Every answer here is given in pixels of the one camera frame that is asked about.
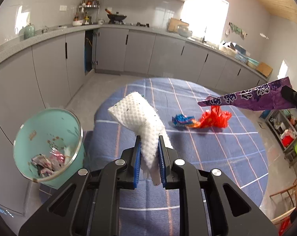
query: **white cloth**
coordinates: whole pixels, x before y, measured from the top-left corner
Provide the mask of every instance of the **white cloth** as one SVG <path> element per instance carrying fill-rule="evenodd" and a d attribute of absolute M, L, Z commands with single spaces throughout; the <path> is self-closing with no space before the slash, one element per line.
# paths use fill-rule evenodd
<path fill-rule="evenodd" d="M 155 109 L 138 92 L 132 92 L 110 107 L 108 112 L 121 125 L 141 136 L 141 168 L 143 173 L 149 171 L 154 185 L 159 185 L 158 137 L 162 135 L 165 146 L 173 147 Z"/>

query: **countertop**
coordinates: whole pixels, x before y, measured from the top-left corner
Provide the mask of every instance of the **countertop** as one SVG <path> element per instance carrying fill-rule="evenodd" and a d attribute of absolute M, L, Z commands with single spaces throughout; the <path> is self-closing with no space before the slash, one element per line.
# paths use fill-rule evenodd
<path fill-rule="evenodd" d="M 190 39 L 190 38 L 185 38 L 185 37 L 180 36 L 179 34 L 176 34 L 176 33 L 167 32 L 166 30 L 160 29 L 160 28 L 148 28 L 148 27 L 131 26 L 131 25 L 110 25 L 110 24 L 97 25 L 97 24 L 95 24 L 95 25 L 77 26 L 77 27 L 69 26 L 67 28 L 49 31 L 48 33 L 45 33 L 45 34 L 38 34 L 38 35 L 35 35 L 35 36 L 28 38 L 26 40 L 22 40 L 21 37 L 17 37 L 17 38 L 14 38 L 0 46 L 0 63 L 3 62 L 4 60 L 6 60 L 7 58 L 13 56 L 14 54 L 20 52 L 21 50 L 26 49 L 26 48 L 28 48 L 32 45 L 35 45 L 39 42 L 42 42 L 42 41 L 45 41 L 45 40 L 48 40 L 48 39 L 51 39 L 51 38 L 54 38 L 57 36 L 61 36 L 63 34 L 69 34 L 69 33 L 73 33 L 73 32 L 86 31 L 86 30 L 92 30 L 92 29 L 98 29 L 98 28 L 122 28 L 122 29 L 149 32 L 149 33 L 153 33 L 153 34 L 161 34 L 161 35 L 173 37 L 176 39 L 181 39 L 186 42 L 201 46 L 202 48 L 208 49 L 212 52 L 216 52 L 230 60 L 233 60 L 234 62 L 236 62 L 236 63 L 240 64 L 241 66 L 247 68 L 248 70 L 252 71 L 256 75 L 258 75 L 260 78 L 268 81 L 266 77 L 261 75 L 256 70 L 250 68 L 243 62 L 237 60 L 234 57 L 227 55 L 226 53 L 224 53 L 220 50 L 208 47 L 207 45 L 204 45 L 201 42 L 198 42 L 198 41 Z"/>

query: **blue bucket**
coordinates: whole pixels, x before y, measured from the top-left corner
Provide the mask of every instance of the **blue bucket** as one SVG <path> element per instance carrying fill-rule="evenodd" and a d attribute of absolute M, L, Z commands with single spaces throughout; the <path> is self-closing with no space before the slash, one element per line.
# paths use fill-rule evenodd
<path fill-rule="evenodd" d="M 85 149 L 83 129 L 71 112 L 49 108 L 28 119 L 17 133 L 14 141 L 14 160 L 22 175 L 33 182 L 58 189 L 76 171 L 83 167 Z M 38 177 L 30 164 L 37 154 L 51 155 L 52 147 L 70 150 L 70 161 L 61 170 L 48 177 Z"/>

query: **blue gripper pad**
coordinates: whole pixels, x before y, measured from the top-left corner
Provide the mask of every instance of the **blue gripper pad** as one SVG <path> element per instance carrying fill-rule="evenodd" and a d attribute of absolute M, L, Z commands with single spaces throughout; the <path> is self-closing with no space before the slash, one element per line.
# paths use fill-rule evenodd
<path fill-rule="evenodd" d="M 164 154 L 162 151 L 162 146 L 161 146 L 160 140 L 158 140 L 157 150 L 158 150 L 158 160 L 159 160 L 159 165 L 160 165 L 161 182 L 163 184 L 163 187 L 165 188 L 166 184 L 167 184 L 166 167 L 165 167 Z"/>
<path fill-rule="evenodd" d="M 134 170 L 133 170 L 133 187 L 136 188 L 140 177 L 141 166 L 141 142 L 139 143 L 135 156 Z"/>

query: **white bowl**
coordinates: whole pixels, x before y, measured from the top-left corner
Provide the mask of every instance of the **white bowl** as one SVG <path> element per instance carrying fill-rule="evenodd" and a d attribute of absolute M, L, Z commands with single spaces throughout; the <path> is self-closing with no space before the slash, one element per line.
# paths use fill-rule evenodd
<path fill-rule="evenodd" d="M 192 36 L 192 31 L 187 31 L 185 29 L 182 29 L 182 28 L 178 28 L 178 34 L 183 36 L 183 37 L 191 37 Z"/>
<path fill-rule="evenodd" d="M 83 20 L 76 20 L 72 22 L 74 27 L 83 25 Z"/>

